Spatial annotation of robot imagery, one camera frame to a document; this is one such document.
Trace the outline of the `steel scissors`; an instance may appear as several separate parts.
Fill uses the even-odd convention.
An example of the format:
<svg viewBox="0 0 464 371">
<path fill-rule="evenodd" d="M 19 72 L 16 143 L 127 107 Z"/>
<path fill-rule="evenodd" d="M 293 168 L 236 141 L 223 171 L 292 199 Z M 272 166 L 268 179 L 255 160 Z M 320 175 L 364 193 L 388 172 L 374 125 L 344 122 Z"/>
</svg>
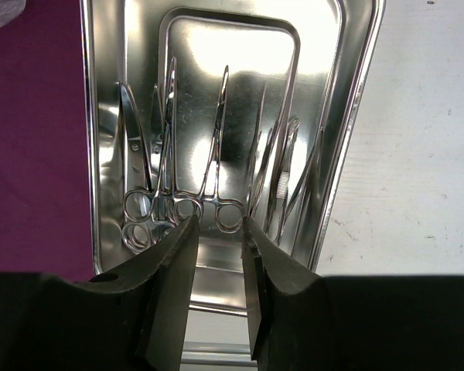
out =
<svg viewBox="0 0 464 371">
<path fill-rule="evenodd" d="M 135 102 L 125 83 L 120 82 L 119 89 L 121 118 L 127 139 L 125 149 L 128 154 L 128 174 L 133 181 L 122 201 L 126 219 L 122 227 L 122 240 L 129 250 L 138 254 L 152 244 L 152 234 L 148 226 L 152 205 L 149 199 L 151 176 Z"/>
<path fill-rule="evenodd" d="M 160 90 L 153 87 L 150 118 L 142 123 L 135 99 L 129 87 L 120 83 L 121 114 L 128 145 L 129 169 L 134 181 L 133 189 L 123 198 L 125 217 L 134 223 L 147 223 L 153 227 L 172 227 L 166 215 L 164 193 L 165 176 L 162 173 L 164 125 Z"/>
</svg>

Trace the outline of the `stainless steel tray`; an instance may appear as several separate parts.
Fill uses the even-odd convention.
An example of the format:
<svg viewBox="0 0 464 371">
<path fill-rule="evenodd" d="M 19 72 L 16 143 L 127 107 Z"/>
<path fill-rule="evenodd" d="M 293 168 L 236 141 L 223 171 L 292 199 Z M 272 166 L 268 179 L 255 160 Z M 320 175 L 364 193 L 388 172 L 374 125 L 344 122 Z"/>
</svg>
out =
<svg viewBox="0 0 464 371">
<path fill-rule="evenodd" d="M 258 180 L 254 218 L 264 229 L 276 124 L 298 57 L 289 121 L 301 121 L 288 200 L 320 128 L 316 162 L 278 244 L 309 269 L 319 261 L 333 201 L 384 14 L 382 1 L 83 1 L 80 4 L 90 176 L 93 262 L 103 273 L 132 257 L 122 243 L 127 139 L 119 83 L 150 118 L 153 87 L 163 89 L 177 59 L 177 183 L 204 183 L 223 71 L 227 115 L 220 194 L 245 201 Z"/>
</svg>

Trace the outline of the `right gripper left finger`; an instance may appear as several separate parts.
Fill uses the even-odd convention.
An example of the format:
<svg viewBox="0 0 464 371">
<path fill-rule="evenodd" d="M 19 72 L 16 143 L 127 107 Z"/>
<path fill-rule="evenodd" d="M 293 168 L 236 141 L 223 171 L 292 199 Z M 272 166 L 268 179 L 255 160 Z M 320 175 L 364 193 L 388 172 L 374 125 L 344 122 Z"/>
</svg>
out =
<svg viewBox="0 0 464 371">
<path fill-rule="evenodd" d="M 199 223 L 89 281 L 0 273 L 0 370 L 177 370 Z"/>
</svg>

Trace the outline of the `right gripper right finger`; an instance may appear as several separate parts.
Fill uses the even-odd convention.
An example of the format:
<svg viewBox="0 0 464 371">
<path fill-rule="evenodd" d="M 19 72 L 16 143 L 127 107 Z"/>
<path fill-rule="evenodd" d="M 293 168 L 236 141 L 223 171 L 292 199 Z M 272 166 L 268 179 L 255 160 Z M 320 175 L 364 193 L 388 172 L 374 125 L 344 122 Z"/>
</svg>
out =
<svg viewBox="0 0 464 371">
<path fill-rule="evenodd" d="M 464 275 L 320 276 L 242 224 L 261 370 L 464 370 Z"/>
</svg>

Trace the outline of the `clear plastic packet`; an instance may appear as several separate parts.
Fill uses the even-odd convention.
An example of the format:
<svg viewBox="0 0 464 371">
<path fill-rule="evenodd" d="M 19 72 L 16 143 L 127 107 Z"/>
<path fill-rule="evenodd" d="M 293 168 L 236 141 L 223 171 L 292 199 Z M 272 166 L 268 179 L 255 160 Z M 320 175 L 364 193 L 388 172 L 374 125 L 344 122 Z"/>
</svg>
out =
<svg viewBox="0 0 464 371">
<path fill-rule="evenodd" d="M 26 7 L 26 0 L 0 0 L 0 28 L 18 18 Z"/>
</svg>

